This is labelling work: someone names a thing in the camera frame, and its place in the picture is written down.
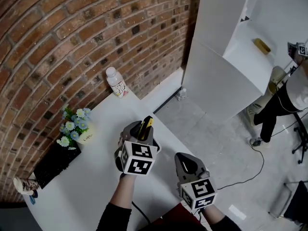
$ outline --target bottle cap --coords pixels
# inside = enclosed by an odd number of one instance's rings
[[[108,77],[113,77],[116,75],[116,69],[114,67],[109,67],[106,69],[106,74]]]

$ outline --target gray tile floor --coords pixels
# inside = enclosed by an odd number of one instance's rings
[[[245,112],[223,124],[217,124],[188,97],[180,102],[171,99],[156,115],[195,156],[203,160],[218,188],[245,181],[261,169],[260,153],[248,145],[249,139],[260,133],[261,125],[251,128]],[[292,115],[279,117],[274,133],[294,121]],[[270,209],[281,208],[285,200],[284,182],[308,180],[308,155],[304,163],[298,165],[301,151],[295,155],[291,153],[299,145],[299,139],[293,131],[295,125],[275,135],[269,148],[261,150],[265,164],[254,180],[218,192],[215,204],[242,230],[299,230],[294,223],[283,218],[274,219],[268,214]],[[244,215],[238,215],[231,206]]]

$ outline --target bottle label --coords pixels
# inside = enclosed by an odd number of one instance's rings
[[[128,94],[128,88],[124,80],[121,80],[121,82],[115,86],[111,86],[111,89],[114,91],[115,95],[118,96],[119,98],[122,98],[126,96],[126,94]]]

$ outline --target plastic bottle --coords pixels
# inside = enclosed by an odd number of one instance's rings
[[[107,81],[114,91],[115,95],[119,98],[123,98],[128,94],[128,88],[125,84],[121,74],[116,71],[114,67],[109,67],[106,69]]]
[[[178,101],[183,100],[184,98],[187,97],[187,92],[186,92],[186,88],[183,88],[182,90],[180,90],[176,95],[175,95],[176,99]]]

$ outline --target sneaker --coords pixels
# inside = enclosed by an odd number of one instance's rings
[[[269,143],[264,142],[260,137],[250,139],[249,141],[250,145],[253,147],[258,147],[258,148],[267,148]]]
[[[249,109],[249,108],[247,108],[246,111],[247,111],[247,115],[249,117],[250,125],[252,127],[255,127],[256,126],[255,123],[254,123],[255,112],[253,110]]]

